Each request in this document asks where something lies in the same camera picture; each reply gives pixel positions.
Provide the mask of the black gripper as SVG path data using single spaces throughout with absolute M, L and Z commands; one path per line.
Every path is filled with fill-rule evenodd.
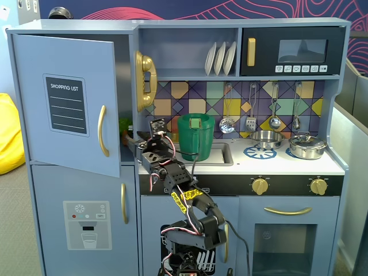
M 126 138 L 128 148 L 149 173 L 160 171 L 161 167 L 175 160 L 175 147 L 168 136 L 152 139 L 145 131 L 137 131 L 137 135 L 138 140 Z

